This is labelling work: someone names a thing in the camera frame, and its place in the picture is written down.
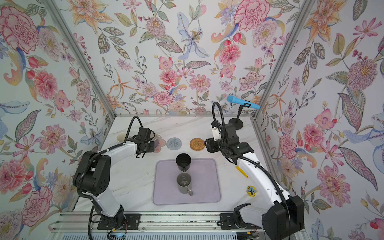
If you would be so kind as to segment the grey mug cream interior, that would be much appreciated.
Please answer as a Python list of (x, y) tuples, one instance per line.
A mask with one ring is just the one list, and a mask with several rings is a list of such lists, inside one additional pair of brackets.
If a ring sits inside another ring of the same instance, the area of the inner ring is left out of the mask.
[(157, 134), (154, 135), (154, 138), (151, 140), (151, 142), (154, 143), (154, 152), (155, 153), (158, 153), (159, 152), (159, 149), (158, 149), (158, 146), (159, 146), (159, 137)]

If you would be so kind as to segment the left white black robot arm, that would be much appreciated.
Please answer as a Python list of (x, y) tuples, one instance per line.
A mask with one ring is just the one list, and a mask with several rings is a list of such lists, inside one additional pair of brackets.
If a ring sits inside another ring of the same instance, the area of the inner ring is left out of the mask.
[(101, 215), (107, 226), (122, 227), (127, 222), (124, 208), (113, 196), (109, 184), (111, 168), (128, 158), (143, 158), (155, 151), (154, 131), (140, 127), (138, 134), (122, 143), (99, 152), (84, 153), (73, 178), (73, 185), (81, 198), (92, 202), (94, 210)]

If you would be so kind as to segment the light blue mug cream interior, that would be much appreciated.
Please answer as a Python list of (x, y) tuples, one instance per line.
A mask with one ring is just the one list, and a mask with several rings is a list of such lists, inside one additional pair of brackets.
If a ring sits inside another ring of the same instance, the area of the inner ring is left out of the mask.
[(116, 140), (119, 142), (119, 143), (123, 143), (125, 141), (125, 138), (126, 138), (126, 133), (119, 133), (116, 137)]

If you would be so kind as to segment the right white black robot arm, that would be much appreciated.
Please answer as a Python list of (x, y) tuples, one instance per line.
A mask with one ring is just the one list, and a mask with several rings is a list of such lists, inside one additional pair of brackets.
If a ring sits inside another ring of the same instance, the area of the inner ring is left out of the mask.
[(289, 238), (304, 229), (305, 205), (303, 200), (293, 197), (282, 188), (269, 171), (258, 160), (251, 146), (240, 142), (235, 126), (211, 123), (212, 138), (205, 140), (209, 153), (220, 152), (248, 179), (264, 200), (264, 206), (245, 203), (234, 208), (230, 225), (244, 229), (253, 225), (264, 229), (272, 240)]

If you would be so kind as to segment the pink flower coaster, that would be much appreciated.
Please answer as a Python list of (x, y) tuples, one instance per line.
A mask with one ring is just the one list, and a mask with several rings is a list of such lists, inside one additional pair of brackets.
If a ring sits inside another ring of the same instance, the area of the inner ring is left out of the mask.
[(160, 135), (158, 135), (158, 146), (156, 147), (156, 152), (159, 153), (162, 148), (166, 145), (166, 141), (162, 139)]

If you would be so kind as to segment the grey round patterned coaster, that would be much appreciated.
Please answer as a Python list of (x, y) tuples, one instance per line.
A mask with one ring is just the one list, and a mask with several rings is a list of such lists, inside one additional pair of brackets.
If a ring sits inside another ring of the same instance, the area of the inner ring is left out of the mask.
[(179, 138), (170, 138), (167, 141), (167, 148), (172, 151), (179, 150), (182, 147), (182, 141)]

